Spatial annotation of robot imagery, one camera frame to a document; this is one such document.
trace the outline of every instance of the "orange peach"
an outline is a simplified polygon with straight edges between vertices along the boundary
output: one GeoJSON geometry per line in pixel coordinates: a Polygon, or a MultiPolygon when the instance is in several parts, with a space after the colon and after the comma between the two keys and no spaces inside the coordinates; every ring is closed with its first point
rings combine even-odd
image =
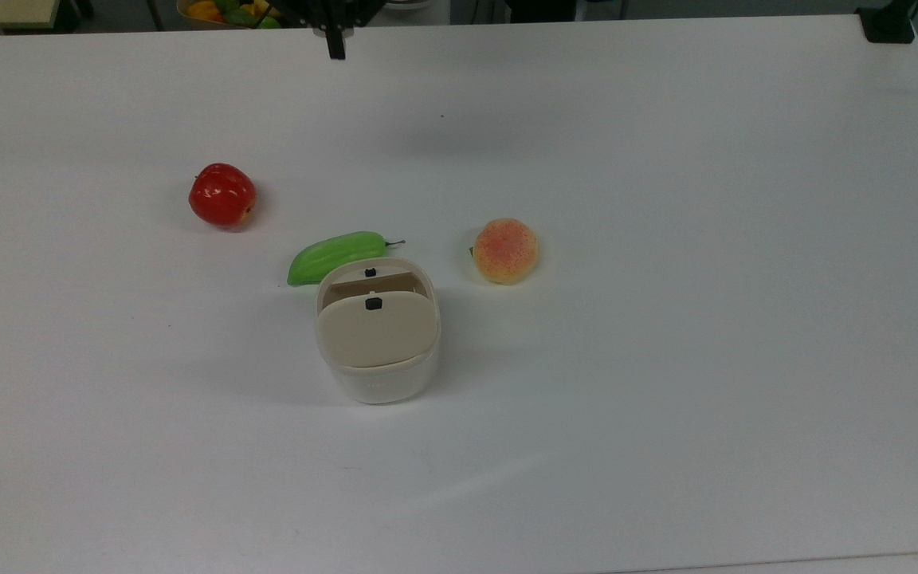
{"type": "Polygon", "coordinates": [[[470,250],[485,279],[510,285],[531,272],[538,258],[536,235],[519,219],[494,219],[470,250]]]}

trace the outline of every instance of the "green vegetable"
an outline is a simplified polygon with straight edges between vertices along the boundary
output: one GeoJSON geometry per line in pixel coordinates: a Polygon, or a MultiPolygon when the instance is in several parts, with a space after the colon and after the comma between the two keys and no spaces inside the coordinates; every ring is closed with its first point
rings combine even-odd
{"type": "Polygon", "coordinates": [[[219,12],[225,14],[226,12],[239,10],[240,0],[214,0],[214,5],[218,8],[219,12]]]}
{"type": "Polygon", "coordinates": [[[389,245],[385,238],[372,231],[347,233],[332,239],[325,239],[300,251],[288,266],[288,283],[292,286],[305,283],[320,283],[333,269],[360,259],[380,258],[389,245]]]}
{"type": "Polygon", "coordinates": [[[226,21],[226,23],[230,23],[230,25],[245,26],[245,28],[250,28],[250,26],[254,26],[254,22],[257,22],[257,18],[250,15],[249,12],[243,10],[243,8],[237,8],[230,12],[222,12],[222,19],[226,21]]]}

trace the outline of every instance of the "fruit basket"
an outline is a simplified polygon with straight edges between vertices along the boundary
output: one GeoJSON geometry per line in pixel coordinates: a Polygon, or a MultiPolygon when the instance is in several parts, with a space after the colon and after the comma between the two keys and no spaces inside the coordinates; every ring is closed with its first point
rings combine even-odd
{"type": "MultiPolygon", "coordinates": [[[[175,10],[190,29],[251,29],[269,7],[266,0],[175,0],[175,10]]],[[[299,28],[270,10],[258,28],[299,28]]]]}

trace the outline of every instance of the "white plastic container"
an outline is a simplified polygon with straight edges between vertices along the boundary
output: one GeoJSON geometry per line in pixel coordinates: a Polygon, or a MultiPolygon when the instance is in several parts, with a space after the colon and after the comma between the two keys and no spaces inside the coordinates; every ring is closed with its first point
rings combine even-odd
{"type": "Polygon", "coordinates": [[[317,345],[361,403],[417,395],[437,370],[441,316],[423,269],[401,258],[340,266],[317,290],[317,345]]]}

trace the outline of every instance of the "apple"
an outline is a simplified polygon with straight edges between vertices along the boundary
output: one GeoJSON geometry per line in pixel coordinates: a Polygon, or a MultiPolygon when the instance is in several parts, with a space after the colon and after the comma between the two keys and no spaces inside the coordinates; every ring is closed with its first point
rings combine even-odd
{"type": "Polygon", "coordinates": [[[190,189],[190,208],[198,218],[222,229],[247,221],[257,190],[243,171],[228,163],[204,167],[190,189]]]}

